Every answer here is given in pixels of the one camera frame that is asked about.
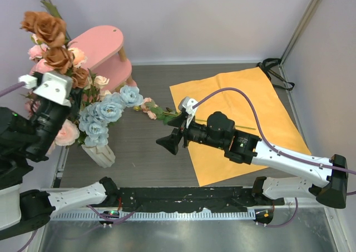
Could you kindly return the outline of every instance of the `pink table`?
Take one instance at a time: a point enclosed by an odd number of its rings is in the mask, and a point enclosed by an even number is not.
[[[123,49],[122,32],[113,26],[97,26],[89,29],[70,42],[70,47],[82,50],[88,57],[82,68],[110,79],[104,90],[114,91],[126,82],[136,86],[131,77],[131,62],[126,58]]]

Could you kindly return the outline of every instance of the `white wall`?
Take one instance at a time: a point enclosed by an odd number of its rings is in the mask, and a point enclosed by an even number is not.
[[[285,63],[306,141],[313,154],[344,155],[356,170],[356,0],[323,0]],[[348,191],[356,190],[349,175]],[[356,235],[356,196],[340,212]]]
[[[259,61],[280,57],[310,0],[51,0],[72,38],[111,24],[130,60]]]
[[[17,82],[18,76],[28,74],[33,62],[28,59],[27,51],[32,47],[30,33],[20,30],[20,21],[27,10],[43,11],[39,0],[0,0],[0,90]],[[12,110],[27,116],[24,110],[24,98],[18,90],[0,98],[0,106],[7,106]],[[53,152],[48,161],[34,163],[34,170],[23,179],[22,191],[50,187],[55,175],[60,149]],[[13,252],[20,249],[31,234],[24,234],[0,241],[0,251]]]

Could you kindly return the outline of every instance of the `orange paper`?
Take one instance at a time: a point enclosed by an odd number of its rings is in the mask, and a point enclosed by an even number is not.
[[[271,82],[260,68],[220,73],[200,81],[190,81],[170,87],[176,108],[180,101],[192,97],[200,101],[208,94],[225,87],[235,87],[251,99],[266,138],[281,147],[310,155],[287,111],[280,102]],[[218,93],[199,106],[196,119],[207,120],[215,111],[221,111],[236,125],[256,130],[236,128],[259,135],[257,125],[246,100],[237,92]],[[222,150],[197,143],[189,143],[189,154],[200,186],[264,169],[262,166],[237,164],[224,157]]]

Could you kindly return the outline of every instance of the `gray floor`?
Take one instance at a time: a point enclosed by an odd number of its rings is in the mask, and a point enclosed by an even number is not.
[[[294,210],[276,209],[273,223]],[[290,225],[269,229],[252,221],[141,221],[90,229],[97,221],[50,221],[41,252],[332,252],[337,251],[324,209],[299,209]]]
[[[255,64],[134,66],[132,76],[144,97],[153,98],[161,107],[174,107],[169,86],[252,67]],[[294,120],[286,92],[281,89],[276,91]],[[171,131],[171,127],[148,119],[142,112],[125,111],[109,131],[109,144],[116,155],[116,162],[110,168],[103,169],[81,147],[73,146],[69,151],[61,187],[87,186],[104,176],[111,177],[118,186],[198,186],[188,150],[180,149],[173,156],[155,143],[156,139],[169,135]],[[215,185],[251,186],[258,176],[289,175],[264,169]]]

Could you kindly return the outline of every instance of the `vase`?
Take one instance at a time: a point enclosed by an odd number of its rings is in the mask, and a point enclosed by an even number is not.
[[[115,155],[108,145],[105,146],[85,146],[83,150],[101,167],[111,167],[115,162]]]

